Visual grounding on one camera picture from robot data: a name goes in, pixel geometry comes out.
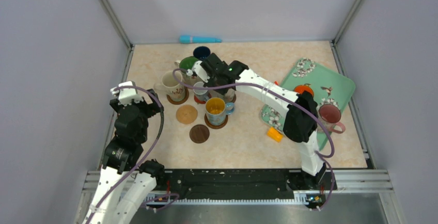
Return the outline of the cream large mug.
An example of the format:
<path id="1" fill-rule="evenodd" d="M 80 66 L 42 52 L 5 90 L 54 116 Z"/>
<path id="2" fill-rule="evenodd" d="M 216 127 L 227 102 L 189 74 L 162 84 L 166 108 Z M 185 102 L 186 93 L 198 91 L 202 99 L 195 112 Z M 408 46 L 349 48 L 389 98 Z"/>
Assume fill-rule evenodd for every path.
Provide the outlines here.
<path id="1" fill-rule="evenodd" d="M 225 103 L 234 103 L 237 99 L 236 91 L 230 88 L 224 95 L 221 95 L 221 98 L 225 101 Z"/>

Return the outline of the small grey cup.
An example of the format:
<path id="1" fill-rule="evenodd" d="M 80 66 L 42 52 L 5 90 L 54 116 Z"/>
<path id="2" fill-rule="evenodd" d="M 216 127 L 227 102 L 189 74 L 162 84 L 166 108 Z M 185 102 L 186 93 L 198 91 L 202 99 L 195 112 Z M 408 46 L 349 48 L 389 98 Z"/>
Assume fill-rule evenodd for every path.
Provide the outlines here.
<path id="1" fill-rule="evenodd" d="M 204 88 L 204 82 L 197 82 L 194 84 L 194 89 L 193 89 L 193 93 L 194 95 L 207 95 L 209 94 L 207 89 L 198 89 L 198 88 Z"/>

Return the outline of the dark blue mug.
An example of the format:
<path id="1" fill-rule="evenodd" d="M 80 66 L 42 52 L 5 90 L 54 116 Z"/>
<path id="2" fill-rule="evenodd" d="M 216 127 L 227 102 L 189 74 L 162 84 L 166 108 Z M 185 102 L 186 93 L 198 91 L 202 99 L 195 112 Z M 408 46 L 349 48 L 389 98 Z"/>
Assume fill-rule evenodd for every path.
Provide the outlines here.
<path id="1" fill-rule="evenodd" d="M 193 50 L 193 56 L 198 60 L 204 60 L 210 56 L 211 51 L 207 46 L 198 46 Z"/>

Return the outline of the green mug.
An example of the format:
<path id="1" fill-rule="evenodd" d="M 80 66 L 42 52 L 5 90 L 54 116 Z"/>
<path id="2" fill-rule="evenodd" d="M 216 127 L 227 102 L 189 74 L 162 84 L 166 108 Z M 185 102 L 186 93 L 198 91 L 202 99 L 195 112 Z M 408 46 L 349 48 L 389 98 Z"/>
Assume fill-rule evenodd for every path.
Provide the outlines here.
<path id="1" fill-rule="evenodd" d="M 193 65 L 198 61 L 198 59 L 196 57 L 186 57 L 182 60 L 176 60 L 174 62 L 176 68 L 180 68 L 180 69 L 186 69 L 189 70 L 193 67 Z M 195 83 L 197 83 L 198 77 L 195 75 L 189 76 L 187 75 L 185 72 L 181 72 L 183 75 L 183 80 L 186 84 L 193 86 Z"/>

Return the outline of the yellow interior cup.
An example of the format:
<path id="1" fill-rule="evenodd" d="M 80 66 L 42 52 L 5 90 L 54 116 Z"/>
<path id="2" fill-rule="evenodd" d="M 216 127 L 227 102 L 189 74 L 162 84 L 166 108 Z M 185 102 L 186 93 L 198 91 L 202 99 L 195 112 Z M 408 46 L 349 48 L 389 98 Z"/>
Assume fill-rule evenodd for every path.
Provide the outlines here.
<path id="1" fill-rule="evenodd" d="M 210 98 L 205 104 L 207 121 L 213 126 L 220 126 L 234 112 L 234 103 L 226 103 L 221 98 Z"/>

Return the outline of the medium brown round coaster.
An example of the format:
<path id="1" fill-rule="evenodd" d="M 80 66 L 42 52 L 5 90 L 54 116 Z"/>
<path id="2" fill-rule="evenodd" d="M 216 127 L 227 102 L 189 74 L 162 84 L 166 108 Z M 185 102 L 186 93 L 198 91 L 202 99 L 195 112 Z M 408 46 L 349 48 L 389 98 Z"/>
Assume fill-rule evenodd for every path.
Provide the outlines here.
<path id="1" fill-rule="evenodd" d="M 166 97 L 167 97 L 167 100 L 168 100 L 168 102 L 170 104 L 172 104 L 172 105 L 181 105 L 181 104 L 185 103 L 188 100 L 189 96 L 190 96 L 190 93 L 186 89 L 185 90 L 185 94 L 184 94 L 184 98 L 182 100 L 180 100 L 180 101 L 174 101 L 169 95 L 167 95 Z"/>

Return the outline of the cream seashell mug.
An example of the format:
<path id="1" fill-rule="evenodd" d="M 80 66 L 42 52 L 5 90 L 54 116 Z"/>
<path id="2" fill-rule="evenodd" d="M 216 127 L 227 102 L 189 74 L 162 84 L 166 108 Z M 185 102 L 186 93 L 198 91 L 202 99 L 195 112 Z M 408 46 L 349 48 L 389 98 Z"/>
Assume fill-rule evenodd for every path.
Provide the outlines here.
<path id="1" fill-rule="evenodd" d="M 184 98 L 185 88 L 180 83 L 183 81 L 183 75 L 177 71 L 174 78 L 173 71 L 164 73 L 161 81 L 154 84 L 154 89 L 169 95 L 174 101 L 180 101 Z"/>

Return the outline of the cork coaster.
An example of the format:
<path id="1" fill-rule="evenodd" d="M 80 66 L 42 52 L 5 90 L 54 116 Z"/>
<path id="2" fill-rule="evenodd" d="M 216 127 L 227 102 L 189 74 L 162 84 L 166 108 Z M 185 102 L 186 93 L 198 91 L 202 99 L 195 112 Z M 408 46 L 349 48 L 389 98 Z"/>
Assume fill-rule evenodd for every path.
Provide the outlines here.
<path id="1" fill-rule="evenodd" d="M 176 111 L 176 119 L 182 124 L 193 123 L 198 116 L 197 109 L 192 105 L 183 105 Z"/>

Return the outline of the large brown wooden saucer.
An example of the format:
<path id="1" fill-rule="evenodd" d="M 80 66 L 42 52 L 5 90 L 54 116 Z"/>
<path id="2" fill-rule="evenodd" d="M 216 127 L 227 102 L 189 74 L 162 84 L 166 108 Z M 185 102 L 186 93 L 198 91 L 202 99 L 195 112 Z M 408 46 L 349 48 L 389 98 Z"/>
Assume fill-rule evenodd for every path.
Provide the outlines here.
<path id="1" fill-rule="evenodd" d="M 218 129 L 223 128 L 228 123 L 228 116 L 227 115 L 225 116 L 224 122 L 222 124 L 220 124 L 220 125 L 213 125 L 213 124 L 211 124 L 209 122 L 208 116 L 206 114 L 204 115 L 204 121 L 205 121 L 205 124 L 207 125 L 207 127 L 211 128 L 211 129 L 218 130 Z"/>

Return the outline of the dark woven coaster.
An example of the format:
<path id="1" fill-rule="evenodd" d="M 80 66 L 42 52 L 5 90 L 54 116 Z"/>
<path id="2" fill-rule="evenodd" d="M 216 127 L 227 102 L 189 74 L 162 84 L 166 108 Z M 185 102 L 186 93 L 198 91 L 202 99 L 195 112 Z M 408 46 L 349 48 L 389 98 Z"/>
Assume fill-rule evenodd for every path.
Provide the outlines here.
<path id="1" fill-rule="evenodd" d="M 189 137 L 192 142 L 201 144 L 206 142 L 210 137 L 210 131 L 207 126 L 198 124 L 190 129 Z"/>

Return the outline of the orange plastic cup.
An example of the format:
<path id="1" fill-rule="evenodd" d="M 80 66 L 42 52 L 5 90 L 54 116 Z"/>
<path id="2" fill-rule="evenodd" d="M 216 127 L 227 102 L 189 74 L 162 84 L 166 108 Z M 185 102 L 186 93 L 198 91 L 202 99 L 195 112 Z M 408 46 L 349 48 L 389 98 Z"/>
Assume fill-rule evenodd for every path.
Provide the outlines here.
<path id="1" fill-rule="evenodd" d="M 310 84 L 298 85 L 294 88 L 293 91 L 297 92 L 299 94 L 303 94 L 304 92 L 308 92 L 311 94 L 312 97 L 315 96 L 314 91 L 310 88 Z"/>

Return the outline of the maroon pink mug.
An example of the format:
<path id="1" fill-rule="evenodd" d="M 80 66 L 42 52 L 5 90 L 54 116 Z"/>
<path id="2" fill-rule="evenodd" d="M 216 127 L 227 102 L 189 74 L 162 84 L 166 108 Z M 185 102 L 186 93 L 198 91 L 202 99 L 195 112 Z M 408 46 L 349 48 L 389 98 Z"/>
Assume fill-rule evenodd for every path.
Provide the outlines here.
<path id="1" fill-rule="evenodd" d="M 329 132 L 342 134 L 346 131 L 345 125 L 340 122 L 341 111 L 332 104 L 324 104 L 318 110 L 319 120 Z"/>

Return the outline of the red round coaster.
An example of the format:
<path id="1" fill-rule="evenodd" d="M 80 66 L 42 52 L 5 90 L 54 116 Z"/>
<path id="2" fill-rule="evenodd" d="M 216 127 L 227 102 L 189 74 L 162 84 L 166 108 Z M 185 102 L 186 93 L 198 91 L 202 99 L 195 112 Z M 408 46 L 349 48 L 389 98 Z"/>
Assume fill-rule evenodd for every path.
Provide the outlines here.
<path id="1" fill-rule="evenodd" d="M 211 98 L 211 94 L 207 95 L 194 95 L 194 101 L 198 104 L 206 104 L 206 102 Z"/>

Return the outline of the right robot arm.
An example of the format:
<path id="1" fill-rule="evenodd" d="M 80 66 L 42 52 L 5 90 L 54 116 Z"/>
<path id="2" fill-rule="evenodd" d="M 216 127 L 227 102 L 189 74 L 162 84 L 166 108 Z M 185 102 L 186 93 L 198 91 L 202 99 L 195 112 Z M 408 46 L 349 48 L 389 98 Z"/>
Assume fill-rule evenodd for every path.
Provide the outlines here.
<path id="1" fill-rule="evenodd" d="M 214 53 L 197 61 L 192 70 L 209 90 L 220 94 L 228 89 L 246 93 L 277 111 L 284 118 L 282 133 L 298 145 L 304 185 L 316 189 L 323 183 L 327 166 L 317 141 L 317 128 L 323 124 L 317 116 L 317 103 L 309 92 L 282 88 L 246 64 L 237 60 L 227 64 Z"/>

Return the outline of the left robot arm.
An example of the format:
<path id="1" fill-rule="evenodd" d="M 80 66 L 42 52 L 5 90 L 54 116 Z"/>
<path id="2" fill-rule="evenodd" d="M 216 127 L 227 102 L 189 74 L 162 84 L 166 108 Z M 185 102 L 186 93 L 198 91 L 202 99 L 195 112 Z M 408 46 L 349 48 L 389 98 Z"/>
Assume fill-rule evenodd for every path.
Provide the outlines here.
<path id="1" fill-rule="evenodd" d="M 142 144 L 147 141 L 148 119 L 155 114 L 164 114 L 155 91 L 141 90 L 152 100 L 148 104 L 138 94 L 139 89 L 130 83 L 111 89 L 115 98 L 110 105 L 117 114 L 114 137 L 104 151 L 99 184 L 84 223 L 104 223 L 109 219 L 108 212 L 116 206 L 123 182 L 139 166 Z"/>

